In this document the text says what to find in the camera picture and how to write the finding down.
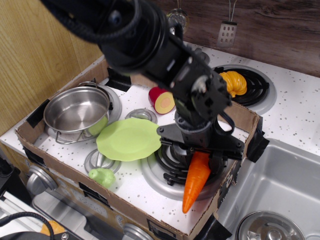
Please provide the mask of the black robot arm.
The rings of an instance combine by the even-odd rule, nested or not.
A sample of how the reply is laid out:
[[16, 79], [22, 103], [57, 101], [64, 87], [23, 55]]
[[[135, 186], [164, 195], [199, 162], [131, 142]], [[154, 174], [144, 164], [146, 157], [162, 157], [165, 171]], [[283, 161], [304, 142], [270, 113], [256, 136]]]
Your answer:
[[98, 45], [119, 74], [141, 74], [173, 94], [173, 124], [157, 129], [164, 145], [209, 154], [209, 166], [240, 161], [245, 145], [223, 130], [218, 117], [232, 105], [223, 78], [183, 42], [183, 29], [147, 0], [45, 0], [43, 5], [71, 33]]

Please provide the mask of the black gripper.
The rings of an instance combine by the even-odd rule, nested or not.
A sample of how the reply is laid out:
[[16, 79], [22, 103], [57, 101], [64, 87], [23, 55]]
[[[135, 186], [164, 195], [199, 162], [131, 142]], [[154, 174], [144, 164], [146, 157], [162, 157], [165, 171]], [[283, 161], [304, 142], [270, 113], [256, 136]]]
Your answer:
[[190, 148], [193, 148], [196, 151], [210, 153], [211, 173], [221, 175], [228, 165], [228, 159], [243, 159], [245, 144], [232, 136], [235, 130], [234, 121], [225, 112], [220, 116], [230, 126], [230, 130], [223, 130], [217, 117], [193, 126], [176, 113], [175, 123], [160, 126], [156, 131], [162, 144], [173, 145], [170, 147], [170, 153], [181, 167], [189, 168], [194, 155]]

